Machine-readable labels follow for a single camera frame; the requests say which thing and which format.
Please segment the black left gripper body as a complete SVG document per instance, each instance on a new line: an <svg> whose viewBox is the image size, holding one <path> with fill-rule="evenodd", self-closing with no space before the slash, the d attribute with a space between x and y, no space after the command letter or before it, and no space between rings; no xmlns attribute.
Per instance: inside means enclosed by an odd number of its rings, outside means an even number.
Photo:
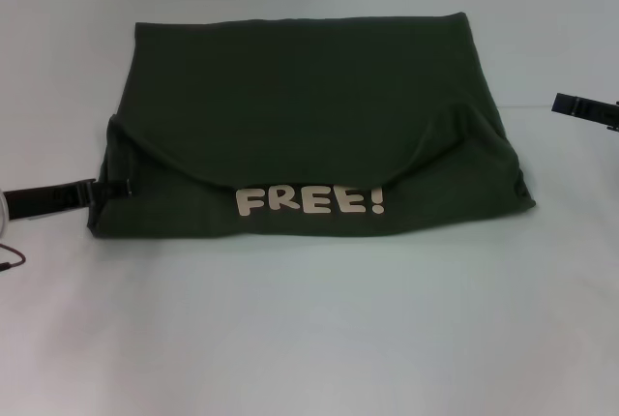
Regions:
<svg viewBox="0 0 619 416"><path fill-rule="evenodd" d="M47 216L80 207L78 183L9 191L4 196L10 221Z"/></svg>

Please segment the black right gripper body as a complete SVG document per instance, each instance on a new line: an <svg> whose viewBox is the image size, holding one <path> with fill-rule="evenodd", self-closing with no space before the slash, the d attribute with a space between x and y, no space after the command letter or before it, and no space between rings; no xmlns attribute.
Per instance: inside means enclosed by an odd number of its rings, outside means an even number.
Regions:
<svg viewBox="0 0 619 416"><path fill-rule="evenodd" d="M604 125L610 131L618 132L619 106L618 104L588 101L586 119Z"/></svg>

